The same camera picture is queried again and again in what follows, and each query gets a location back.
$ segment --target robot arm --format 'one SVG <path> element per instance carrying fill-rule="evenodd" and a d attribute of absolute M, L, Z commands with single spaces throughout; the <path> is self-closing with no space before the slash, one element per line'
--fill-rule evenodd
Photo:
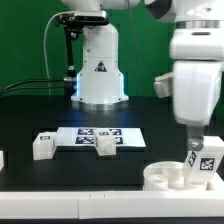
<path fill-rule="evenodd" d="M 97 11 L 100 9 L 127 9 L 128 0 L 61 0 L 75 11 Z M 129 0 L 130 6 L 136 6 L 140 0 Z"/>
<path fill-rule="evenodd" d="M 170 55 L 174 113 L 185 124 L 188 148 L 203 147 L 203 129 L 218 102 L 224 60 L 222 0 L 145 0 L 147 10 L 163 22 L 175 22 Z"/>

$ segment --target warning label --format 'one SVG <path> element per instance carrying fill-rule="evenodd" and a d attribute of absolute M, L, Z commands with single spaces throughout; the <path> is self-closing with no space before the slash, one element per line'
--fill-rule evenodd
<path fill-rule="evenodd" d="M 97 65 L 95 72 L 107 72 L 105 65 L 103 61 L 100 61 L 99 64 Z"/>

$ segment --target white block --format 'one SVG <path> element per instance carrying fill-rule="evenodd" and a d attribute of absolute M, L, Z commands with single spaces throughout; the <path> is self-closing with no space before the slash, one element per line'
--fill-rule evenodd
<path fill-rule="evenodd" d="M 33 159 L 52 159 L 55 150 L 56 132 L 40 133 L 33 142 Z"/>
<path fill-rule="evenodd" d="M 0 151 L 0 171 L 4 167 L 4 156 L 3 156 L 3 151 Z"/>
<path fill-rule="evenodd" d="M 94 145 L 99 156 L 116 155 L 116 141 L 109 129 L 96 129 L 94 133 Z"/>
<path fill-rule="evenodd" d="M 188 182 L 209 182 L 216 173 L 224 155 L 224 142 L 219 137 L 204 139 L 201 151 L 189 151 L 183 166 L 183 175 Z"/>

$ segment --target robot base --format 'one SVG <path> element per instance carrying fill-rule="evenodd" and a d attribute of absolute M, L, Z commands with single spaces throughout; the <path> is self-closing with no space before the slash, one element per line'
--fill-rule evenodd
<path fill-rule="evenodd" d="M 72 101 L 72 106 L 78 107 L 84 110 L 92 110 L 92 111 L 109 111 L 109 110 L 118 110 L 128 107 L 128 100 L 121 101 L 118 103 L 112 104 L 90 104 L 84 103 L 81 101 Z"/>

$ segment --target small white cube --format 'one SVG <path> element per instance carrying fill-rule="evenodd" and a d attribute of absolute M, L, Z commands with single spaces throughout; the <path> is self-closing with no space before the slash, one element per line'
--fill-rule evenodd
<path fill-rule="evenodd" d="M 33 142 L 33 160 L 52 159 L 56 132 L 40 133 Z"/>
<path fill-rule="evenodd" d="M 116 141 L 109 129 L 96 129 L 94 133 L 94 145 L 99 156 L 116 155 Z"/>

